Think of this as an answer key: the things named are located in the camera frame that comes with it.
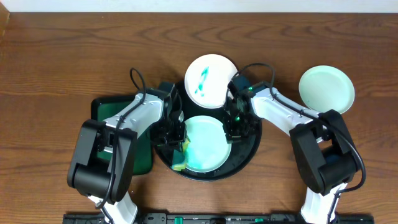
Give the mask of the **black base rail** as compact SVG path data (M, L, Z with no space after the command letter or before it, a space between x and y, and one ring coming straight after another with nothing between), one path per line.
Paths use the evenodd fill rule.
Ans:
M104 215L64 214L63 224L96 224L105 223ZM134 224L260 224L305 223L301 215L292 213L270 214L265 216L250 215L168 215L166 213L147 213L138 216Z

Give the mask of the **green rectangular sponge tray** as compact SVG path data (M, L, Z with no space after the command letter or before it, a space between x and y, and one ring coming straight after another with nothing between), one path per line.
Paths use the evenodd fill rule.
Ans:
M134 99L134 95L99 97L91 102L91 119L102 121L123 110ZM146 131L137 139L138 149L134 157L133 175L147 174L152 170L153 158L150 134Z

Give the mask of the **pink plate with green stain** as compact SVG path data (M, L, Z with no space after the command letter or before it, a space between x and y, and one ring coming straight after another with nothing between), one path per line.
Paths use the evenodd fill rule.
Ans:
M185 72L184 85L188 97L202 108L222 107L226 101L228 84L237 71L234 63L222 55L198 57Z

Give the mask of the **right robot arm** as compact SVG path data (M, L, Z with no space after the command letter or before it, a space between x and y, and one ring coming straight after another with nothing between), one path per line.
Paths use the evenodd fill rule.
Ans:
M298 172L307 186L301 216L307 223L333 223L341 194L364 164L348 128L335 110L317 112L281 95L276 88L250 86L224 95L227 138L252 135L264 119L290 138Z

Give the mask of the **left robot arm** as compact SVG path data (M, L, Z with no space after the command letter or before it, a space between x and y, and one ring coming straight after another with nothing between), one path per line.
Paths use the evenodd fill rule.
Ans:
M185 165L188 138L178 91L144 90L116 115L82 124L67 184L93 201L106 223L134 223L137 217L128 188L140 138Z

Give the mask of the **round black tray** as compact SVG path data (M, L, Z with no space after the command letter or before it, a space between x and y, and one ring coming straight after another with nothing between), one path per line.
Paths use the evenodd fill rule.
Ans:
M195 104L188 96L183 81L175 85L179 95L182 98L182 111L184 118L192 118L199 115L210 116L220 122L226 121L224 115L227 114L224 107L216 109L207 109ZM259 147L262 135L262 124L257 124L254 128L255 133L248 138L231 144L231 153L226 161L215 170L199 172L190 169L178 171L177 174L197 181L216 181L231 177L242 170L254 157Z

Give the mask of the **green yellow sponge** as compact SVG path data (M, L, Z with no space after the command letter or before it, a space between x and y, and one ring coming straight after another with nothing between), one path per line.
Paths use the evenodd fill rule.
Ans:
M186 137L184 142L179 145L177 150L174 150L173 159L172 159L172 170L181 171L186 169L187 167L187 156L186 151L188 145L190 144L189 137Z

